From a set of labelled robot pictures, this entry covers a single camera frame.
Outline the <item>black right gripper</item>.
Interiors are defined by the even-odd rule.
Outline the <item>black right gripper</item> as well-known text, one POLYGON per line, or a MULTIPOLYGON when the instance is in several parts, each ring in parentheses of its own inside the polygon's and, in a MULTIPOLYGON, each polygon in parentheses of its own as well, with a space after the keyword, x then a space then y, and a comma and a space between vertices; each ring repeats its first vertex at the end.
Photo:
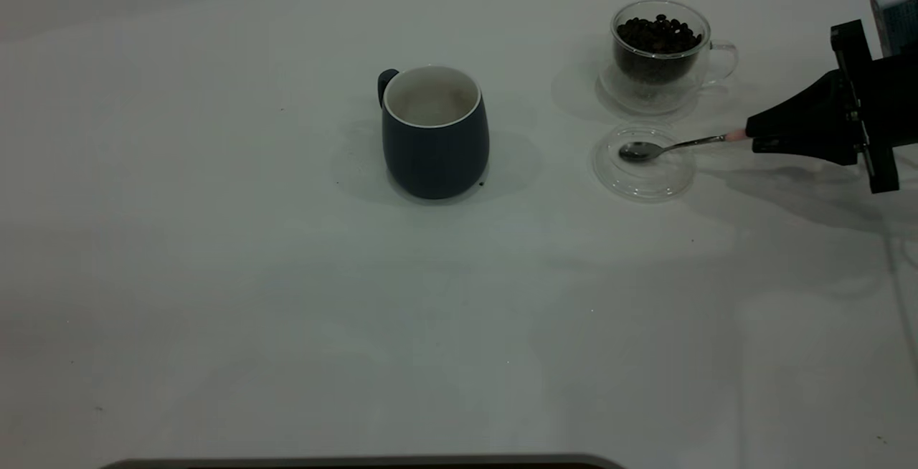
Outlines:
POLYGON ((860 21, 833 26, 831 47, 839 70, 749 117, 745 135, 754 138, 757 154, 809 156, 839 166, 855 165, 862 156, 873 194, 898 191, 893 150, 917 142, 916 54, 873 60, 860 21))

